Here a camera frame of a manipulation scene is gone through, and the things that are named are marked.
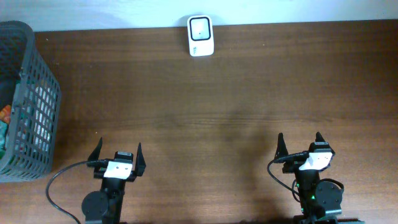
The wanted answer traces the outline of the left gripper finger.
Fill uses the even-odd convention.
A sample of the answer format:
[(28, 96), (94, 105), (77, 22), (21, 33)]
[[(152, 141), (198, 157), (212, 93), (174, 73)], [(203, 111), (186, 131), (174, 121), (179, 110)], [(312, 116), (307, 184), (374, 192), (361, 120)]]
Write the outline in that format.
[(94, 148), (93, 152), (89, 155), (88, 161), (97, 161), (99, 159), (102, 145), (103, 145), (103, 138), (100, 138), (97, 146)]
[(146, 169), (146, 162), (144, 159), (144, 155), (142, 153), (142, 145), (141, 143), (139, 143), (136, 154), (136, 165), (134, 169), (135, 175), (137, 177), (143, 176), (145, 169)]

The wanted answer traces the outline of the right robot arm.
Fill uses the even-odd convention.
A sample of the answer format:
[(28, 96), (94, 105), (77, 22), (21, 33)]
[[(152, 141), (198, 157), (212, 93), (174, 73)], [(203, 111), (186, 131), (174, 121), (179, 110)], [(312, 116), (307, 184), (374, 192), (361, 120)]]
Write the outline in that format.
[(342, 213), (344, 185), (333, 179), (320, 178), (320, 173), (330, 167), (334, 155), (335, 151), (319, 132), (308, 150), (295, 154), (288, 153), (284, 135), (279, 133), (270, 164), (282, 164), (284, 174), (295, 175), (290, 187), (280, 183), (300, 203), (302, 214), (293, 217), (294, 223), (338, 222), (336, 216)]

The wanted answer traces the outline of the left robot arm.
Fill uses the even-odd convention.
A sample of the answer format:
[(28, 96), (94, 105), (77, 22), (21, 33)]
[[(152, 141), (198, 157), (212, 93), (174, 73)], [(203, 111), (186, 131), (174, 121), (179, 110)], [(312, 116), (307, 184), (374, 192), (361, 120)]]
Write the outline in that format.
[(119, 223), (125, 186), (144, 174), (146, 162), (139, 144), (135, 154), (117, 151), (110, 159), (99, 159), (103, 140), (100, 139), (88, 157), (93, 177), (101, 180), (101, 188), (90, 192), (81, 203), (85, 223)]

